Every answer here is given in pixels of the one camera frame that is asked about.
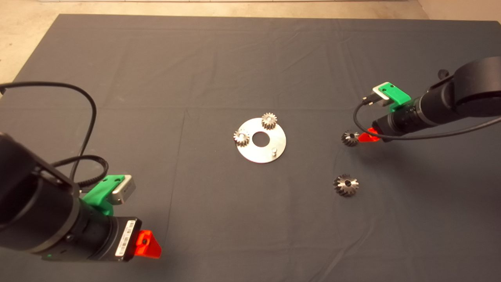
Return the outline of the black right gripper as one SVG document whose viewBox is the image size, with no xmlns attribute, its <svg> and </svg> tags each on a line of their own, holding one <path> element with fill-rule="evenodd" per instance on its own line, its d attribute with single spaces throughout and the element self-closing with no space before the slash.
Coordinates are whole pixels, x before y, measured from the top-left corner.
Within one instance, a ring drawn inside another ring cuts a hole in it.
<svg viewBox="0 0 501 282">
<path fill-rule="evenodd" d="M 415 103 L 408 103 L 394 112 L 374 120 L 372 127 L 368 128 L 368 131 L 386 136 L 404 136 L 424 129 L 425 122 L 419 116 Z M 360 143 L 372 143 L 379 140 L 379 137 L 366 132 L 358 136 Z"/>
</svg>

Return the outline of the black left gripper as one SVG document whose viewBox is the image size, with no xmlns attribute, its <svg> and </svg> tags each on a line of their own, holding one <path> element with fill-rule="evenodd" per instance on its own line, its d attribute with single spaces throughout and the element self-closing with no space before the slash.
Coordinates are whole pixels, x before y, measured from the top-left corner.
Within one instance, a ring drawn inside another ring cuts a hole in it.
<svg viewBox="0 0 501 282">
<path fill-rule="evenodd" d="M 83 200 L 77 220 L 59 241 L 59 261 L 130 261 L 159 259 L 162 248 L 151 230 L 140 230 L 137 217 L 105 215 Z"/>
</svg>

